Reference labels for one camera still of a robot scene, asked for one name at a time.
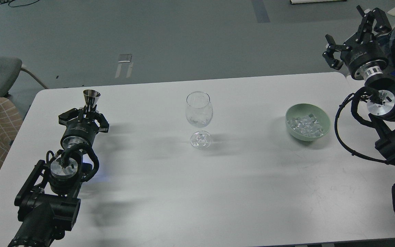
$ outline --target blue floor stripe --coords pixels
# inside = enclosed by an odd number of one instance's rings
[[[252,7],[254,8],[255,17],[258,23],[271,22],[269,20],[268,11],[266,11],[265,3],[263,0],[251,0]]]

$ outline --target green bowl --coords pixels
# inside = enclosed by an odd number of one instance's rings
[[[304,117],[308,114],[314,114],[315,117],[318,119],[318,122],[323,127],[323,135],[322,136],[309,137],[309,136],[302,135],[302,134],[294,131],[287,122],[291,118]],[[318,106],[310,105],[310,104],[296,104],[296,105],[292,105],[286,112],[287,131],[298,140],[305,141],[305,142],[315,141],[315,140],[327,135],[327,133],[329,133],[329,131],[330,131],[330,127],[331,127],[331,123],[330,123],[329,116]]]

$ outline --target white table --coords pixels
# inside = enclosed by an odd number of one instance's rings
[[[0,171],[0,246],[17,232],[13,200],[47,150],[60,148],[58,115],[83,106],[82,91],[36,96]],[[110,133],[94,151],[99,173],[83,184],[71,232],[52,246],[246,247],[395,238],[395,167],[351,156],[333,130],[316,142],[287,133],[286,110],[312,103],[334,119],[352,89],[334,73],[90,87]],[[213,144],[197,150],[185,98],[206,91]],[[349,111],[353,148],[373,144]]]

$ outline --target metal jigger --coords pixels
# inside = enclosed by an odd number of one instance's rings
[[[97,105],[100,93],[92,89],[86,89],[83,91],[83,97],[85,97],[86,106],[88,111],[90,111],[95,105]]]

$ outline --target bowl of ice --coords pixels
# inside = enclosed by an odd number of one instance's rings
[[[292,105],[286,112],[287,131],[296,139],[311,142],[329,133],[329,116],[318,106]]]

